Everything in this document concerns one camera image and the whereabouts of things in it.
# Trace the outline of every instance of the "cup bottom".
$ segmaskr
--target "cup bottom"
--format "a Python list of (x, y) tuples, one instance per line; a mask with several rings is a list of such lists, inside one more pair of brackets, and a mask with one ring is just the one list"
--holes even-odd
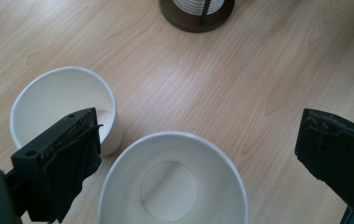
[(176, 161), (163, 161), (145, 174), (141, 202), (160, 221), (177, 221), (187, 216), (197, 200), (196, 180), (189, 169)]
[(98, 131), (100, 134), (100, 141), (104, 142), (107, 132), (109, 132), (109, 129), (113, 125), (112, 122), (109, 122), (110, 120), (113, 120), (113, 113), (104, 110), (98, 110), (97, 120), (98, 120), (98, 124), (104, 125)]

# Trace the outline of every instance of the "white cup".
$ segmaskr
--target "white cup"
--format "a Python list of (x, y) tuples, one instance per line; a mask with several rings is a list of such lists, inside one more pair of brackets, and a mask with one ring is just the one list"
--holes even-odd
[[(207, 15), (217, 12), (223, 6), (224, 0), (212, 0)], [(175, 5), (182, 11), (193, 16), (203, 14), (205, 0), (174, 0)]]
[(101, 156), (115, 151), (123, 128), (116, 99), (108, 84), (93, 71), (63, 67), (37, 77), (20, 93), (11, 109), (10, 132), (18, 149), (51, 125), (75, 111), (95, 107), (99, 124)]
[(247, 224), (243, 181), (216, 146), (190, 133), (155, 133), (117, 158), (103, 185), (100, 224)]

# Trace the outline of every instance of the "wooden floor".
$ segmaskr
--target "wooden floor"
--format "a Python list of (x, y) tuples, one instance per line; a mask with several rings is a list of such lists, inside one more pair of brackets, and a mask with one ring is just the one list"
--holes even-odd
[(1, 170), (16, 151), (13, 102), (35, 77), (68, 65), (109, 83), (125, 136), (65, 224), (96, 223), (113, 161), (140, 137), (171, 130), (203, 136), (233, 160), (250, 223), (340, 223), (346, 204), (294, 146), (304, 108), (354, 122), (354, 0), (236, 0), (205, 34), (172, 26), (157, 0), (0, 0)]

